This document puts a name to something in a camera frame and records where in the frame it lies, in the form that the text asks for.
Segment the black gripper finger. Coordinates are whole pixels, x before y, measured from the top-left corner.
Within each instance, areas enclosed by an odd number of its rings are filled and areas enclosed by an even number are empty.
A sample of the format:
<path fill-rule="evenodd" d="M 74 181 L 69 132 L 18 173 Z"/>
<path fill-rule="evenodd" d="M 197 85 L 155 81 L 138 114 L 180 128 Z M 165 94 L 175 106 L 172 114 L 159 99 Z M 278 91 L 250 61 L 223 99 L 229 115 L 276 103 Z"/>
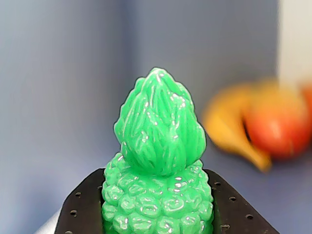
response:
<path fill-rule="evenodd" d="M 103 224 L 101 186 L 103 168 L 89 174 L 65 199 L 58 217 L 56 234 L 101 234 Z"/>
<path fill-rule="evenodd" d="M 214 234 L 279 234 L 226 180 L 214 171 L 204 171 L 214 197 Z"/>

